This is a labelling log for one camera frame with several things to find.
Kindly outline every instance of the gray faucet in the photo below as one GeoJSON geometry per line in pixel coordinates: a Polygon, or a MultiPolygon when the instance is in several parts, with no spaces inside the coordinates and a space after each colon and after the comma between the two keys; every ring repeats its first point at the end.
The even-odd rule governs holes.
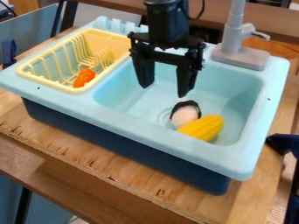
{"type": "Polygon", "coordinates": [[[244,39],[251,37],[270,40],[267,34],[257,32],[253,24],[243,24],[245,2],[246,0],[232,0],[222,43],[213,50],[212,59],[238,67],[264,70],[270,54],[241,46],[244,39]]]}

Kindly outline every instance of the light blue sink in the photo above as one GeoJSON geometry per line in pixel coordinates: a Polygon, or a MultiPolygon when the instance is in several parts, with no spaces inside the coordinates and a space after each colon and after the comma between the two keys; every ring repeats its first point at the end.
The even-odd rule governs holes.
{"type": "Polygon", "coordinates": [[[83,94],[69,94],[16,75],[16,67],[24,60],[1,72],[0,85],[31,101],[229,178],[249,179],[281,98],[289,62],[271,57],[266,70],[258,72],[212,61],[213,48],[208,45],[206,67],[198,73],[195,88],[183,99],[177,98],[175,67],[157,63],[155,83],[143,89],[130,58],[83,94]],[[182,100],[198,102],[204,115],[224,117],[225,127],[217,138],[205,143],[172,128],[168,121],[170,111],[182,100]]]}

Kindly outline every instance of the dish rack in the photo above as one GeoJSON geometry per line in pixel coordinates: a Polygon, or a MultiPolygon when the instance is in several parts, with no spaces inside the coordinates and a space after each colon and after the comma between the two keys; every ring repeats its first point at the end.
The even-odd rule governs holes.
{"type": "Polygon", "coordinates": [[[76,94],[87,91],[129,56],[130,42],[109,31],[86,29],[52,46],[17,68],[17,74],[76,94]],[[96,72],[84,87],[73,87],[82,68],[96,72]]]}

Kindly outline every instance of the dark blue sink base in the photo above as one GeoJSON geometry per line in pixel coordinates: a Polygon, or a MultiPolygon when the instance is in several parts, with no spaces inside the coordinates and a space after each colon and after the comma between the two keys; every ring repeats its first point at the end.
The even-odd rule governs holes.
{"type": "Polygon", "coordinates": [[[34,101],[23,98],[23,102],[29,115],[37,121],[64,130],[126,158],[133,159],[140,164],[182,180],[208,193],[222,195],[227,191],[231,179],[224,175],[116,135],[90,123],[82,122],[34,101]]]}

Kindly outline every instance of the yellow corn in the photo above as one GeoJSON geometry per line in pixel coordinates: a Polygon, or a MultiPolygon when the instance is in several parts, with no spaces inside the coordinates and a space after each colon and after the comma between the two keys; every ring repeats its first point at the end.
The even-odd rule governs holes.
{"type": "Polygon", "coordinates": [[[196,121],[188,122],[177,132],[209,142],[220,133],[223,126],[224,121],[221,115],[206,115],[196,121]]]}

